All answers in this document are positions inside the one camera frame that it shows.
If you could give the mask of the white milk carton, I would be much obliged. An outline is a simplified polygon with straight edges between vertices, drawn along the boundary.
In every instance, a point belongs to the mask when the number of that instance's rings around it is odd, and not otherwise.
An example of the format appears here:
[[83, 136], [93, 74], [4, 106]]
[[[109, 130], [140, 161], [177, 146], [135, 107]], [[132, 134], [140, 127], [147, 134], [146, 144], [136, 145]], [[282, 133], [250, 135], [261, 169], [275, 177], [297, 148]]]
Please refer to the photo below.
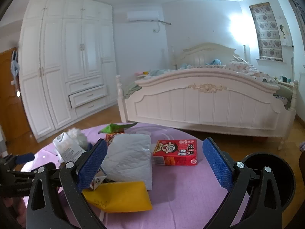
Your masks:
[[55, 145], [56, 154], [59, 157], [60, 163], [76, 162], [85, 153], [85, 150], [66, 132], [63, 132], [53, 139], [53, 144]]

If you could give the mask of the yellow envelope bag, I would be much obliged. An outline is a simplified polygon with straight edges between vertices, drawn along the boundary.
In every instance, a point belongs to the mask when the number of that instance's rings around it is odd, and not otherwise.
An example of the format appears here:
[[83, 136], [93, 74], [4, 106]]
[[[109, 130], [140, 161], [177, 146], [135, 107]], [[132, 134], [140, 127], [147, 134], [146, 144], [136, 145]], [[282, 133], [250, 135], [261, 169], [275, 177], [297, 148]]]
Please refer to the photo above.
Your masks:
[[84, 189], [82, 193], [90, 204], [107, 213], [141, 212], [153, 208], [143, 181], [108, 182], [95, 190]]

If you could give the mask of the red milk carton box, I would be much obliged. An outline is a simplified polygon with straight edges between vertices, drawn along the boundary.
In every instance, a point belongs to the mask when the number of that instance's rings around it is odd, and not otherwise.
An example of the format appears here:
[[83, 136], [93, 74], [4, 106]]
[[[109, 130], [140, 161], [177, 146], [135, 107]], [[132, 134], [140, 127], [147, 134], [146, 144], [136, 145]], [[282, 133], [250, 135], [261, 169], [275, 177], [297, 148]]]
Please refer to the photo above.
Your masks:
[[159, 140], [152, 153], [156, 165], [194, 166], [197, 165], [197, 140]]

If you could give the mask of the green snack wrapper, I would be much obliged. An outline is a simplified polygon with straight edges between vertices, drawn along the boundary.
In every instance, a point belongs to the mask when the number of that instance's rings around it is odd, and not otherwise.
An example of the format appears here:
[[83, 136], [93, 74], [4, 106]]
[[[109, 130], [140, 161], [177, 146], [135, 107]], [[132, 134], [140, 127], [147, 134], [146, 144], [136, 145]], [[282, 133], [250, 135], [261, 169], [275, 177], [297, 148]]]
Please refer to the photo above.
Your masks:
[[122, 131], [125, 131], [125, 129], [129, 129], [131, 127], [136, 126], [137, 123], [125, 123], [125, 124], [115, 124], [111, 123], [107, 125], [106, 127], [102, 128], [98, 133], [104, 133], [104, 134], [111, 134], [111, 133], [120, 133]]

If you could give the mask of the white padded mailer bag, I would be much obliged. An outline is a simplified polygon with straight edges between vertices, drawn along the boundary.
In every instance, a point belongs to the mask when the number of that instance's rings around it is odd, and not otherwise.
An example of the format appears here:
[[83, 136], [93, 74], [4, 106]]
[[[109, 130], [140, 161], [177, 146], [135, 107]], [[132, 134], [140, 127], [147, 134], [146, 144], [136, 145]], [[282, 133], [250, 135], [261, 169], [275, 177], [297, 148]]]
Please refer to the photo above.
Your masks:
[[153, 186], [151, 138], [147, 134], [119, 134], [108, 147], [102, 169], [115, 182], [143, 181], [147, 190]]

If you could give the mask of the wooden door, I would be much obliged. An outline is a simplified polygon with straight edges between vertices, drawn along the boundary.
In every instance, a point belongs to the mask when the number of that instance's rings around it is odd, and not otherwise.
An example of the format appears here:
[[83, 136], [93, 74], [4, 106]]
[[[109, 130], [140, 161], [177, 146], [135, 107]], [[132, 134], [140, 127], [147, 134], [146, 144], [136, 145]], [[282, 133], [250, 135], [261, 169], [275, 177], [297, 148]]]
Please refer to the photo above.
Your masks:
[[7, 143], [30, 132], [21, 96], [12, 81], [11, 57], [16, 48], [1, 52], [1, 129]]

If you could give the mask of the white fluffy ball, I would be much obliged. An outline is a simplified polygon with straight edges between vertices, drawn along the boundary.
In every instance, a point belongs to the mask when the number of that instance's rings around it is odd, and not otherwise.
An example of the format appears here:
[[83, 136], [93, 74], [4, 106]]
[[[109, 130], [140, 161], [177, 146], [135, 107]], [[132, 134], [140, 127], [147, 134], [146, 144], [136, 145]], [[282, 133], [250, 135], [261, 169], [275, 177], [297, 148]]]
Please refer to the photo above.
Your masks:
[[71, 128], [67, 134], [84, 150], [87, 150], [89, 142], [87, 136], [78, 128]]

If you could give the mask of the purple tablecloth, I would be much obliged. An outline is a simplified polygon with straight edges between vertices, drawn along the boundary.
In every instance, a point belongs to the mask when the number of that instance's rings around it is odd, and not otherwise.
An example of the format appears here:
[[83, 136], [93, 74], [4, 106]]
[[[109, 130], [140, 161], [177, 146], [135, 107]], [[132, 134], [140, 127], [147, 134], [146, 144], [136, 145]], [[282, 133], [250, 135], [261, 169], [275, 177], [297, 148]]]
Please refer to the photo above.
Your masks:
[[[126, 130], [128, 134], [147, 134], [151, 151], [158, 140], [197, 138], [198, 164], [195, 166], [161, 166], [152, 164], [152, 190], [149, 191], [152, 210], [143, 212], [104, 214], [90, 204], [94, 213], [107, 228], [203, 228], [214, 215], [227, 194], [216, 179], [205, 159], [202, 140], [190, 133], [138, 123]], [[33, 170], [45, 163], [59, 167], [52, 141], [35, 154], [35, 160], [25, 164], [21, 171]]]

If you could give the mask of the white wardrobe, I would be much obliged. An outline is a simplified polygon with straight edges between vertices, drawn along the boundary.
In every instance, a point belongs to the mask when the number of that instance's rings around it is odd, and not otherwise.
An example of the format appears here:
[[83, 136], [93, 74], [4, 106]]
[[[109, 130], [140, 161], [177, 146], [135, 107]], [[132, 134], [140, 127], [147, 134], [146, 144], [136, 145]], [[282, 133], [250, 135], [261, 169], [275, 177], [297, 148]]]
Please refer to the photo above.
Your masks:
[[25, 113], [37, 141], [117, 101], [113, 8], [30, 0], [19, 42]]

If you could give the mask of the floral bed quilt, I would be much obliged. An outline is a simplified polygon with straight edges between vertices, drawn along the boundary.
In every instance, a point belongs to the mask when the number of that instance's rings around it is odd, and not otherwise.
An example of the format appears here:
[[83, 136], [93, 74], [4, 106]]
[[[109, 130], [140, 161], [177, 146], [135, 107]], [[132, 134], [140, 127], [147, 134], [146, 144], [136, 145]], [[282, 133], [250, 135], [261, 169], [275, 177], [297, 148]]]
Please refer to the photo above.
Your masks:
[[234, 56], [233, 59], [225, 64], [225, 68], [240, 74], [244, 74], [246, 76], [250, 76], [260, 82], [277, 84], [276, 79], [267, 73], [258, 70], [254, 65], [251, 65], [241, 57]]

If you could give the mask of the patterned window blind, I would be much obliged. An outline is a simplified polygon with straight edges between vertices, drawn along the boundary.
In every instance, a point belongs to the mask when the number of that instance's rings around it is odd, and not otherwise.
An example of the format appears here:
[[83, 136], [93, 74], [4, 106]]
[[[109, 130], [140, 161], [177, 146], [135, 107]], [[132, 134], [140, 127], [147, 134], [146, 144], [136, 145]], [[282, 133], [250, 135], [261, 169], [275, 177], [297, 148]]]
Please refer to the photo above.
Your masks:
[[277, 22], [270, 3], [249, 6], [258, 39], [259, 58], [283, 61]]

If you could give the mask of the white air conditioner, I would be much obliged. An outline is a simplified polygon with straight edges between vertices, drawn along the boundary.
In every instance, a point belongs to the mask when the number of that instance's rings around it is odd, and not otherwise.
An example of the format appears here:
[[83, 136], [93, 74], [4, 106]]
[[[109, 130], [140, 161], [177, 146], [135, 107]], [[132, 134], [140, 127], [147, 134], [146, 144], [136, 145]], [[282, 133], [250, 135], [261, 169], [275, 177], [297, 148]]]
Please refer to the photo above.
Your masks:
[[158, 11], [129, 11], [127, 12], [127, 20], [134, 21], [155, 21], [159, 19]]

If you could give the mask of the white bed frame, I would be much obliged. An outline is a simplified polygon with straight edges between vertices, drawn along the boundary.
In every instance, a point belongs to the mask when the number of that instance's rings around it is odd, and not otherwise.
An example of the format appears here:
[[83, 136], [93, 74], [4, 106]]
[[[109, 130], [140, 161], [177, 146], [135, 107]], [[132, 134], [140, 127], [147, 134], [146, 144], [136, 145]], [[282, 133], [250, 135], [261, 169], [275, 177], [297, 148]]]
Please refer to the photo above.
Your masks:
[[287, 84], [292, 97], [286, 107], [275, 96], [281, 83], [225, 68], [230, 63], [245, 67], [232, 48], [199, 44], [185, 49], [174, 63], [192, 68], [138, 80], [140, 89], [128, 98], [116, 77], [123, 122], [287, 140], [296, 115], [298, 81]]

